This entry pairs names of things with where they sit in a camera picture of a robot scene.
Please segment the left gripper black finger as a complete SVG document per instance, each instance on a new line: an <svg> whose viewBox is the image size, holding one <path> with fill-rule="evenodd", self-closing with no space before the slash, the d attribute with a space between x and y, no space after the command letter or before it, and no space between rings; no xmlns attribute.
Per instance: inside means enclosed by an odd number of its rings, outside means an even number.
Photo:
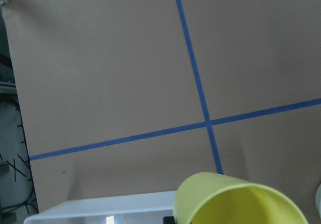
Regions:
<svg viewBox="0 0 321 224"><path fill-rule="evenodd" d="M163 224L176 224L174 216L163 217Z"/></svg>

